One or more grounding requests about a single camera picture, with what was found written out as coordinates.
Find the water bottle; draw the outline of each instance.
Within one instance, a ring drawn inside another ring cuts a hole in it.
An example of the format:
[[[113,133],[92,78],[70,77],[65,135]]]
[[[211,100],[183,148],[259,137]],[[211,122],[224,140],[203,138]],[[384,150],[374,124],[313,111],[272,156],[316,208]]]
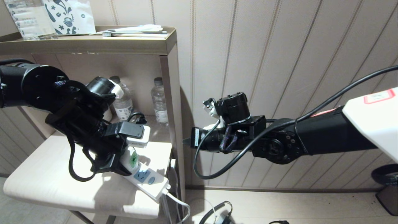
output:
[[[23,40],[58,38],[47,13],[48,4],[41,0],[4,0],[4,3]]]
[[[115,112],[119,120],[126,121],[134,108],[129,88],[120,82],[119,76],[112,76],[110,80],[118,84],[123,90],[123,97],[120,99],[115,99],[113,102],[113,107],[115,108]]]
[[[162,78],[154,79],[155,87],[151,90],[153,107],[155,110],[156,121],[162,126],[169,125],[167,117],[166,98],[164,97],[164,87]]]

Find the bottle cap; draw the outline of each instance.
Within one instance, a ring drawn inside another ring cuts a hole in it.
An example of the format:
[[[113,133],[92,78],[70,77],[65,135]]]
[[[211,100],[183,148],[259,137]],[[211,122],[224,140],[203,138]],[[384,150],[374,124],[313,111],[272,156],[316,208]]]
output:
[[[115,75],[109,78],[110,80],[112,80],[113,82],[115,82],[116,84],[120,83],[120,77]]]
[[[155,86],[162,86],[163,85],[163,79],[161,77],[157,77],[153,80],[155,83]]]

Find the white power strip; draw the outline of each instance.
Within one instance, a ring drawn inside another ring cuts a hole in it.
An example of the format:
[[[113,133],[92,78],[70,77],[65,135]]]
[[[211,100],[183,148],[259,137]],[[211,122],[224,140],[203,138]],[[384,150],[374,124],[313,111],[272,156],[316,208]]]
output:
[[[155,201],[159,202],[163,190],[169,185],[169,180],[155,170],[138,161],[138,155],[133,147],[128,147],[120,162],[132,175],[124,176]]]

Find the green label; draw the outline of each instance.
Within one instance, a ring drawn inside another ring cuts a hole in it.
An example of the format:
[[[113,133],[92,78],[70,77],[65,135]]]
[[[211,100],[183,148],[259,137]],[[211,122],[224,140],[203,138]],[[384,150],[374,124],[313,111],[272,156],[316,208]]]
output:
[[[132,154],[131,157],[130,157],[130,166],[131,166],[132,168],[136,167],[137,162],[138,162],[138,155],[137,155],[137,152],[133,152],[133,154]]]

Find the floor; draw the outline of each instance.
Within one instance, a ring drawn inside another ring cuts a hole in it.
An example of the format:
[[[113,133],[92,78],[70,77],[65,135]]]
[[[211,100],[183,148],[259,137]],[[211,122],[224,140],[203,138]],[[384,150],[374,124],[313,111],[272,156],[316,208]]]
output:
[[[0,224],[83,224],[69,211],[19,202],[4,195],[5,178],[0,178]],[[244,191],[188,190],[187,202],[191,217],[186,224],[198,224],[211,205],[228,200],[233,205],[232,220],[236,224],[267,224],[287,220],[290,224],[390,224],[398,217],[390,216],[376,200],[374,193],[297,194]],[[172,214],[175,204],[168,201]],[[227,205],[216,212],[227,213]],[[103,214],[84,213],[96,224],[106,224]],[[206,223],[213,223],[214,216]],[[117,217],[115,224],[163,224],[166,218],[160,212],[157,220],[136,220]]]

